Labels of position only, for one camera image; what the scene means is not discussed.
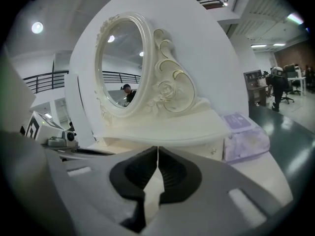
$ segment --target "desk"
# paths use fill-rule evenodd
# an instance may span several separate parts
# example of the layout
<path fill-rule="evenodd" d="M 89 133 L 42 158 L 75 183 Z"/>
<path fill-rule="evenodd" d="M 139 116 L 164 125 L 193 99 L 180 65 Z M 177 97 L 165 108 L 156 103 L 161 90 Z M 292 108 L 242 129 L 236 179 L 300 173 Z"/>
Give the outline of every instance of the desk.
<path fill-rule="evenodd" d="M 302 95 L 305 95 L 305 92 L 306 92 L 305 77 L 288 78 L 287 80 L 288 80 L 288 81 L 300 81 L 300 82 L 301 82 L 301 93 L 302 93 Z"/>
<path fill-rule="evenodd" d="M 247 88 L 250 104 L 255 105 L 254 92 L 258 90 L 260 105 L 266 107 L 266 87 L 267 86 Z"/>

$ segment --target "fluorescent light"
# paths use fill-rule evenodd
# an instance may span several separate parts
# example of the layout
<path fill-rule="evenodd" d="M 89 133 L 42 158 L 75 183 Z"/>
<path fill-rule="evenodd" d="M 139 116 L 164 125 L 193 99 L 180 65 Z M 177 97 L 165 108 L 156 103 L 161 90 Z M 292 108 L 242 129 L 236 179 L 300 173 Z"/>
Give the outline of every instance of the fluorescent light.
<path fill-rule="evenodd" d="M 300 19 L 298 16 L 294 15 L 294 13 L 291 13 L 290 15 L 288 15 L 287 18 L 293 20 L 294 22 L 298 23 L 299 25 L 303 23 L 303 20 Z"/>
<path fill-rule="evenodd" d="M 44 26 L 41 22 L 36 22 L 31 26 L 31 30 L 35 34 L 41 33 L 43 29 L 44 29 Z"/>
<path fill-rule="evenodd" d="M 108 43 L 113 42 L 115 40 L 115 37 L 113 35 L 111 35 L 108 39 Z"/>
<path fill-rule="evenodd" d="M 256 47 L 266 47 L 267 45 L 252 45 L 252 48 L 256 48 Z"/>

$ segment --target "white vanity table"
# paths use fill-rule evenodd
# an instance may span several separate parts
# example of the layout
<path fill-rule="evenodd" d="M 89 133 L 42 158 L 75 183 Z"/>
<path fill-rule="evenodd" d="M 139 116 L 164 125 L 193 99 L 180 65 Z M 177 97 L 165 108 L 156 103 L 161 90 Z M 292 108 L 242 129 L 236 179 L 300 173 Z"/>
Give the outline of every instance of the white vanity table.
<path fill-rule="evenodd" d="M 133 47 L 135 53 L 124 57 L 131 57 L 134 62 L 137 59 L 133 56 L 142 53 L 142 74 L 134 98 L 123 107 L 106 89 L 102 72 L 106 70 L 106 57 L 117 50 L 126 54 L 129 34 L 140 46 Z M 138 13 L 122 13 L 103 23 L 96 40 L 94 75 L 95 97 L 100 102 L 105 131 L 94 134 L 97 142 L 89 148 L 121 153 L 169 146 L 222 159 L 223 139 L 229 130 L 209 100 L 198 97 L 192 78 L 172 56 L 172 49 L 168 33 L 153 30 Z M 293 200 L 288 183 L 269 152 L 233 167 L 267 189 L 283 206 Z"/>

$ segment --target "gray floor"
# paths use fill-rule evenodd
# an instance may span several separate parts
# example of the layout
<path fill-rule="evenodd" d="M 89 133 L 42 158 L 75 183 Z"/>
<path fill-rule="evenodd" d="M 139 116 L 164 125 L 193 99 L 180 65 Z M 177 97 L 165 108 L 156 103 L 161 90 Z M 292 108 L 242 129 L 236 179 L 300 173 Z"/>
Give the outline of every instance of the gray floor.
<path fill-rule="evenodd" d="M 315 93 L 306 92 L 304 96 L 288 94 L 288 97 L 294 102 L 290 101 L 290 104 L 287 104 L 286 100 L 281 101 L 280 114 L 315 133 Z"/>

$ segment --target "brick wall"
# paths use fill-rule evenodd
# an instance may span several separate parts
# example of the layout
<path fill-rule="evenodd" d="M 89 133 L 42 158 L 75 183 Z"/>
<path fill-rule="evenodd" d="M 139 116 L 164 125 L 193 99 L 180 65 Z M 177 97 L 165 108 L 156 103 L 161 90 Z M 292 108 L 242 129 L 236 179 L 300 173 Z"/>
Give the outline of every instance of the brick wall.
<path fill-rule="evenodd" d="M 289 64 L 299 64 L 305 69 L 305 65 L 315 68 L 315 50 L 309 40 L 292 45 L 274 53 L 277 64 L 284 67 Z"/>

